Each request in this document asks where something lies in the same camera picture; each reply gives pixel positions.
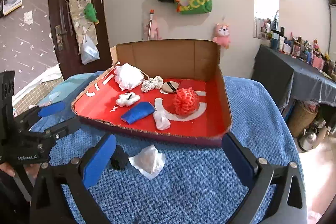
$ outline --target wallpaper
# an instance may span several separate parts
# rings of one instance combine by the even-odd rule
[[[32,11],[33,23],[24,22]],[[15,71],[14,93],[55,66],[50,35],[48,0],[22,0],[22,6],[0,18],[0,72]]]

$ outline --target door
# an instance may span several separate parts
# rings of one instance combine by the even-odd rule
[[[69,13],[69,5],[66,0],[48,0],[52,40],[55,45],[56,57],[60,63],[59,66],[64,79],[79,73],[106,70],[112,64],[102,0],[91,0],[91,3],[97,11],[96,16],[99,20],[99,23],[95,25],[95,28],[100,59],[83,65],[81,55],[78,54],[79,48]],[[57,42],[55,29],[57,25],[60,25],[63,49],[59,47]]]

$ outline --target floor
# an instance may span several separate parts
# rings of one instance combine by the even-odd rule
[[[308,224],[315,224],[336,193],[336,136],[325,137],[323,143],[308,152],[297,148],[304,175]]]

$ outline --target green toy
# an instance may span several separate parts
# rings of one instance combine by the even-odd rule
[[[85,18],[94,22],[95,25],[99,23],[99,20],[96,17],[97,11],[93,7],[92,3],[88,3],[84,9]]]

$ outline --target red scrubber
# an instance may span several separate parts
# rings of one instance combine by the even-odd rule
[[[182,88],[176,91],[173,104],[177,114],[189,115],[200,107],[200,100],[192,88]]]

